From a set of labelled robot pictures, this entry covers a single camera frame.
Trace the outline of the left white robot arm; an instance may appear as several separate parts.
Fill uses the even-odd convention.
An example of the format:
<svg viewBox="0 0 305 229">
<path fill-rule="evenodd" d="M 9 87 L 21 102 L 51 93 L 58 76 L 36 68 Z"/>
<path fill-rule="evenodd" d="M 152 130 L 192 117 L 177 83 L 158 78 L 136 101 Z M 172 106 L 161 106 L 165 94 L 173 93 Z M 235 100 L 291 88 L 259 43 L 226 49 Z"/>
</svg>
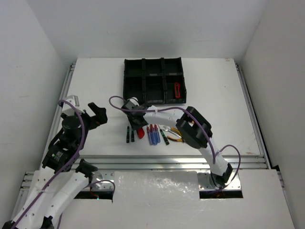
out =
<svg viewBox="0 0 305 229">
<path fill-rule="evenodd" d="M 5 229 L 52 229 L 78 193 L 92 185 L 97 167 L 84 159 L 75 171 L 71 167 L 80 156 L 88 132 L 107 123 L 106 109 L 89 103 L 94 113 L 89 116 L 70 101 L 61 100 L 60 106 L 61 129 L 48 146 L 26 202 L 14 219 L 4 223 Z"/>
</svg>

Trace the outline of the red utility knife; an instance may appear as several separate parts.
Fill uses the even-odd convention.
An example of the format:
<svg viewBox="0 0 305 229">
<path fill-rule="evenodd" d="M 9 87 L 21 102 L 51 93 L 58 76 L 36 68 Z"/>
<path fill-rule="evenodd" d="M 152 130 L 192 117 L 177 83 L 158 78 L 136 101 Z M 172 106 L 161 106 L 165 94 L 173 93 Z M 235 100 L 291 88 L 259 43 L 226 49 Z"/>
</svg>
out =
<svg viewBox="0 0 305 229">
<path fill-rule="evenodd" d="M 174 93 L 175 93 L 175 98 L 180 99 L 181 98 L 181 93 L 180 93 L 180 83 L 175 82 L 174 83 Z"/>
<path fill-rule="evenodd" d="M 142 127 L 141 127 L 141 128 L 138 128 L 138 129 L 136 130 L 136 133 L 137 133 L 137 136 L 138 136 L 139 139 L 142 139 L 142 138 L 144 137 L 144 135 L 145 135 L 145 132 L 144 132 L 144 130 L 143 130 Z"/>
</svg>

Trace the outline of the yellow pliers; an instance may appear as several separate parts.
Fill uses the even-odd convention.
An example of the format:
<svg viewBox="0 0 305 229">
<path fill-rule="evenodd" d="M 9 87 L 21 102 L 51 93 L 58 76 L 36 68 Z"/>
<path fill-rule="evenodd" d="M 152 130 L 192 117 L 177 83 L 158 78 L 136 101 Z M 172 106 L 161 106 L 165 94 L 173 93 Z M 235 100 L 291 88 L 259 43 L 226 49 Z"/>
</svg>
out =
<svg viewBox="0 0 305 229">
<path fill-rule="evenodd" d="M 170 140 L 172 142 L 177 142 L 177 143 L 184 143 L 185 142 L 184 139 L 182 138 L 182 134 L 180 133 L 180 131 L 178 129 L 171 127 L 171 131 L 168 132 L 168 133 L 174 135 L 174 137 L 171 136 L 171 135 L 168 135 L 167 136 L 168 140 Z"/>
</svg>

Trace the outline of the green black screwdriver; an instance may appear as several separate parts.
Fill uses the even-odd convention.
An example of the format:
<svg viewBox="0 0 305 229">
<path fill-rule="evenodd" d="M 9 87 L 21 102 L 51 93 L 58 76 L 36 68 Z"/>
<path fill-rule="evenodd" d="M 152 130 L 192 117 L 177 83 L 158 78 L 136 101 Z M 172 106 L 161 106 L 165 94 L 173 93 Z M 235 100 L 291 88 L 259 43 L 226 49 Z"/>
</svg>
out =
<svg viewBox="0 0 305 229">
<path fill-rule="evenodd" d="M 165 144 L 168 146 L 170 143 L 169 143 L 169 141 L 168 141 L 167 137 L 165 136 L 165 133 L 163 132 L 162 129 L 160 129 L 160 133 L 162 135 L 162 138 L 163 138 Z"/>
</svg>

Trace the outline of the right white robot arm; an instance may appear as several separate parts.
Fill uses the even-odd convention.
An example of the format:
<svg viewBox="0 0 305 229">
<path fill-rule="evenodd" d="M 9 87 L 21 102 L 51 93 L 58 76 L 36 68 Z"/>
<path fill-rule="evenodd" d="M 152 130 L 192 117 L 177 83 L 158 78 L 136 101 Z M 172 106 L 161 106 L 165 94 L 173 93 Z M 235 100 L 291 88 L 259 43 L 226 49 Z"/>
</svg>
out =
<svg viewBox="0 0 305 229">
<path fill-rule="evenodd" d="M 210 167 L 212 184 L 217 188 L 225 187 L 233 168 L 216 147 L 211 124 L 194 107 L 158 109 L 126 103 L 122 111 L 135 129 L 148 124 L 176 127 L 184 142 L 205 158 Z"/>
</svg>

